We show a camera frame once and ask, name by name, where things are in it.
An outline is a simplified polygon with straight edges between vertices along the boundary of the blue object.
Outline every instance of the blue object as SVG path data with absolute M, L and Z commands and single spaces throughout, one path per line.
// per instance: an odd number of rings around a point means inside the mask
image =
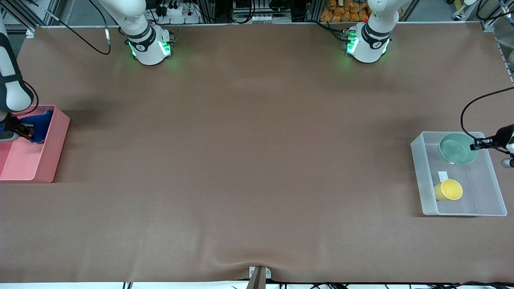
M 31 124 L 34 128 L 34 134 L 30 142 L 44 143 L 46 134 L 48 133 L 48 127 L 52 120 L 53 111 L 46 110 L 44 114 L 32 115 L 24 118 L 20 118 L 20 121 L 24 124 Z

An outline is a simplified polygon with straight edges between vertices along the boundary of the green led light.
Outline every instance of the green led light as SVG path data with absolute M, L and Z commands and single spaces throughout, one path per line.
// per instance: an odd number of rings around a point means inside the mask
M 354 53 L 357 44 L 359 44 L 359 38 L 355 36 L 353 40 L 350 43 L 348 43 L 348 53 Z
M 164 53 L 164 55 L 170 55 L 170 45 L 168 43 L 163 43 L 163 42 L 159 41 L 159 46 L 162 50 L 162 53 Z
M 129 42 L 128 45 L 130 46 L 130 49 L 132 50 L 132 55 L 134 57 L 136 57 L 136 52 L 134 51 L 134 48 L 132 47 L 132 43 Z
M 384 50 L 382 50 L 382 54 L 384 54 L 387 51 L 387 45 L 389 44 L 389 39 L 384 44 Z

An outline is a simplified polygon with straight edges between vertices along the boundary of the clear plastic bin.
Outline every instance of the clear plastic bin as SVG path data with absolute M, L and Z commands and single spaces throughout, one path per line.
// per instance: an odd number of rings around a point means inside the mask
M 439 154 L 439 142 L 451 132 L 422 132 L 412 143 L 412 157 L 425 215 L 506 216 L 507 209 L 492 166 L 489 151 L 479 150 L 469 165 L 450 165 Z M 471 133 L 483 138 L 483 133 Z M 434 186 L 439 172 L 462 185 L 463 196 L 456 201 L 437 201 Z

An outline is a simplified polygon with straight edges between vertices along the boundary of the yellow cup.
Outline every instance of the yellow cup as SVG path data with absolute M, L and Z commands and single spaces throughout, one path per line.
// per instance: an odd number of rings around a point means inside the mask
M 447 179 L 434 187 L 435 198 L 443 200 L 458 200 L 462 197 L 462 186 L 454 179 Z

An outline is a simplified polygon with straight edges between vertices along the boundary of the brown table surface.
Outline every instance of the brown table surface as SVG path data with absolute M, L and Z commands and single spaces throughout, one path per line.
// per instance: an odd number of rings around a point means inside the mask
M 80 30 L 106 49 L 101 29 Z M 56 180 L 1 185 L 0 281 L 514 282 L 504 218 L 423 216 L 410 142 L 510 87 L 479 24 L 398 25 L 361 64 L 316 25 L 185 27 L 145 67 L 38 29 L 19 63 L 72 119 Z M 466 127 L 512 123 L 512 94 Z

